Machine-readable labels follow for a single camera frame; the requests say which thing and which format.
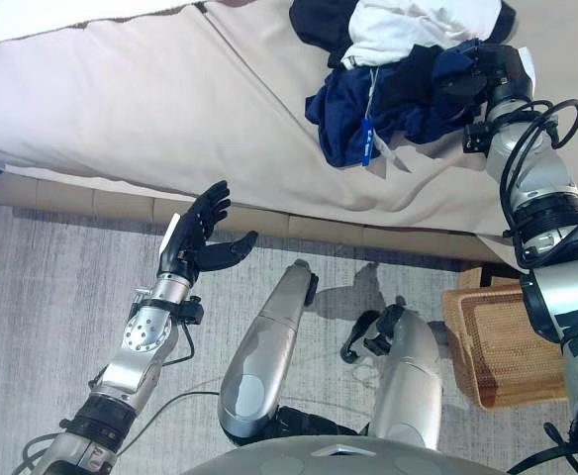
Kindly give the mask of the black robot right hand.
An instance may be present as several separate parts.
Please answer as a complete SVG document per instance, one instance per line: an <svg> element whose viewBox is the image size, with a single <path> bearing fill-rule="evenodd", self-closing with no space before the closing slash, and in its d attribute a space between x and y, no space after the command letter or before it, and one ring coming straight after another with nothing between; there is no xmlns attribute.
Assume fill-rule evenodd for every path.
<svg viewBox="0 0 578 475"><path fill-rule="evenodd" d="M434 64L433 83L446 100L462 105L532 99L532 80L519 51L508 45L472 41L447 49Z"/></svg>

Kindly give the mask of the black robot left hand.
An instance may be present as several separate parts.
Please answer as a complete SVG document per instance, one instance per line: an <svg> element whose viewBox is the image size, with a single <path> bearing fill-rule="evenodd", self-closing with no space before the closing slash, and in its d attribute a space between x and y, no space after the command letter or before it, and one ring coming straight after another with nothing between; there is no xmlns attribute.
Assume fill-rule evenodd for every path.
<svg viewBox="0 0 578 475"><path fill-rule="evenodd" d="M157 275L172 274L194 284L200 273L231 268L251 253L258 239L255 231L235 241L208 244L217 223L228 215L229 195L227 181L219 181L176 220L159 254Z"/></svg>

